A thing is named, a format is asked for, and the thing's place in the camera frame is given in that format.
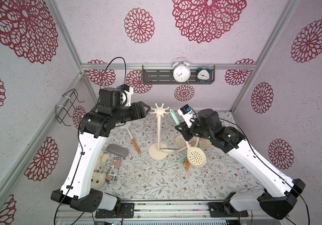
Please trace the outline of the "cream skimmer round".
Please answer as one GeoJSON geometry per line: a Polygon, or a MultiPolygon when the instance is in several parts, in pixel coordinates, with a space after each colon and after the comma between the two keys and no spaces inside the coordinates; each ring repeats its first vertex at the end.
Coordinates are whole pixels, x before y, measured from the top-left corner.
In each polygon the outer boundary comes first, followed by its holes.
{"type": "Polygon", "coordinates": [[[182,135],[178,135],[175,137],[175,144],[178,148],[183,148],[187,146],[186,140],[182,135]]]}

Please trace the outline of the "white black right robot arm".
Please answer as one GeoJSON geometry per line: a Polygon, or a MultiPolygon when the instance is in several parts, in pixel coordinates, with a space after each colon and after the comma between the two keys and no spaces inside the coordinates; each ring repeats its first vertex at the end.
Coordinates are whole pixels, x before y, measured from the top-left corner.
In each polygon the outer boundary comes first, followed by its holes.
{"type": "Polygon", "coordinates": [[[234,211],[263,211],[282,220],[294,208],[305,188],[301,179],[292,179],[268,162],[234,126],[226,127],[216,111],[204,109],[195,113],[188,105],[178,109],[183,122],[176,130],[186,141],[192,138],[208,140],[211,144],[241,163],[263,185],[256,193],[231,193],[223,204],[234,211]]]}

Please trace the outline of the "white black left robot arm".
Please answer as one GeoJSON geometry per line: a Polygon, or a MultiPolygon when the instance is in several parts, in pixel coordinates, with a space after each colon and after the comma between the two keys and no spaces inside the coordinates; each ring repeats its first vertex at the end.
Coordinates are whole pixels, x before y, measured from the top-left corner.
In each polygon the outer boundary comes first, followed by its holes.
{"type": "Polygon", "coordinates": [[[71,169],[61,189],[54,190],[51,200],[68,204],[81,212],[120,211],[120,199],[91,188],[97,157],[112,129],[118,123],[143,119],[151,107],[142,101],[132,103],[133,87],[101,88],[99,99],[86,113],[78,128],[78,148],[71,169]]]}

